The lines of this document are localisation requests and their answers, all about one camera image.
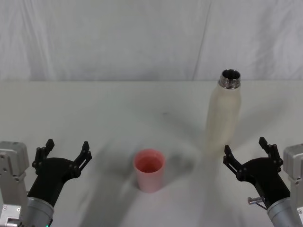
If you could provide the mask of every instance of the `pink cup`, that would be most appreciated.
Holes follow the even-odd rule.
[[[153,193],[163,185],[165,157],[153,149],[141,150],[134,158],[139,188]]]

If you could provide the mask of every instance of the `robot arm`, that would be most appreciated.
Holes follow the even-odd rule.
[[[0,227],[51,225],[53,207],[64,184],[79,177],[92,158],[88,142],[84,142],[81,153],[74,161],[47,158],[53,147],[53,140],[48,140],[45,147],[37,148],[32,166],[38,176],[27,194],[24,177],[29,161],[25,144],[0,142],[0,189],[4,203]]]
[[[228,145],[225,146],[223,163],[234,173],[239,181],[253,184],[260,197],[248,197],[249,204],[264,202],[267,214],[275,227],[302,227],[303,221],[303,145],[287,147],[284,150],[284,170],[289,175],[292,186],[289,192],[279,176],[281,165],[276,144],[268,145],[264,137],[260,146],[268,157],[256,158],[241,165],[232,155]]]

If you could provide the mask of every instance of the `water bottle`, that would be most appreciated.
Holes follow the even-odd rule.
[[[232,140],[238,121],[241,96],[240,73],[224,70],[209,101],[206,121],[206,152],[224,152]]]

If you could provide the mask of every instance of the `white curtain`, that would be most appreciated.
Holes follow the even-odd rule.
[[[303,78],[302,0],[0,0],[0,80]]]

